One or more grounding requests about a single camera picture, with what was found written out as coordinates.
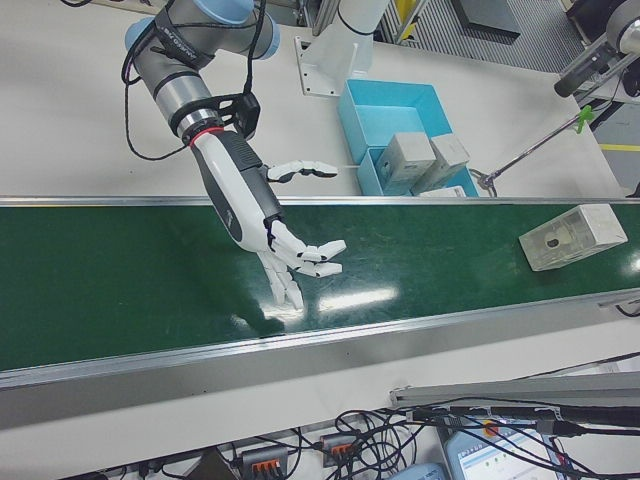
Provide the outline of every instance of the green clip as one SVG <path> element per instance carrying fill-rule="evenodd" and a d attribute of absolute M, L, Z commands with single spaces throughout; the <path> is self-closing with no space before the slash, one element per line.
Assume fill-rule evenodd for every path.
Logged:
<path fill-rule="evenodd" d="M 595 115 L 591 111 L 591 105 L 587 105 L 582 110 L 580 110 L 580 113 L 578 114 L 578 128 L 576 129 L 576 132 L 578 134 L 582 133 L 584 124 L 586 122 L 590 122 L 594 118 L 595 118 Z"/>

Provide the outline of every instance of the white block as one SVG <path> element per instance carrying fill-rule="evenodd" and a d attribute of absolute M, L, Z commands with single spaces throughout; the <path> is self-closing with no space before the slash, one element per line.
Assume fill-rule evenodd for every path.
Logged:
<path fill-rule="evenodd" d="M 469 153 L 453 133 L 432 137 L 431 146 L 436 154 L 436 161 L 411 187 L 414 195 L 444 187 L 469 163 Z"/>
<path fill-rule="evenodd" d="M 463 198 L 467 195 L 464 193 L 464 188 L 460 185 L 455 187 L 439 188 L 438 190 L 431 190 L 430 192 L 422 192 L 419 197 L 439 197 L 439 198 Z"/>
<path fill-rule="evenodd" d="M 385 195 L 404 195 L 435 163 L 436 156 L 424 132 L 396 133 L 376 163 Z"/>
<path fill-rule="evenodd" d="M 627 241 L 607 204 L 579 205 L 520 237 L 531 269 L 564 267 Z"/>

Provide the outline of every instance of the green conveyor belt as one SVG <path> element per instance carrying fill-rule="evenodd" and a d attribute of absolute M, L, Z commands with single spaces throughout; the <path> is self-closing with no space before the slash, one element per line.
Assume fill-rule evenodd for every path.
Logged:
<path fill-rule="evenodd" d="M 631 204 L 625 245 L 530 270 L 518 236 L 569 208 L 286 207 L 300 238 L 348 245 L 342 275 L 297 276 L 304 313 L 275 307 L 211 207 L 0 208 L 0 371 L 640 287 Z"/>

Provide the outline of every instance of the red ring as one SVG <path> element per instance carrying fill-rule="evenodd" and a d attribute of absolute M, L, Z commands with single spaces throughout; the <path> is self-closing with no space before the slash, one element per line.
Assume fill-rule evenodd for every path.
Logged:
<path fill-rule="evenodd" d="M 205 133 L 222 132 L 222 131 L 224 131 L 224 127 L 209 127 L 209 128 L 206 128 L 203 131 L 198 132 L 196 134 L 196 136 L 191 139 L 191 141 L 189 142 L 189 146 L 193 147 L 193 144 L 196 142 L 196 140 L 198 138 L 200 138 L 200 135 L 204 135 Z"/>

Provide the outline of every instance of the light blue bin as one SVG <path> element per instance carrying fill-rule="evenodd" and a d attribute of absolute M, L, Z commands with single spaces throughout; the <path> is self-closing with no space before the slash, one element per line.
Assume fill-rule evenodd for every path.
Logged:
<path fill-rule="evenodd" d="M 338 115 L 356 164 L 367 151 L 375 163 L 397 132 L 452 133 L 432 85 L 347 80 Z"/>

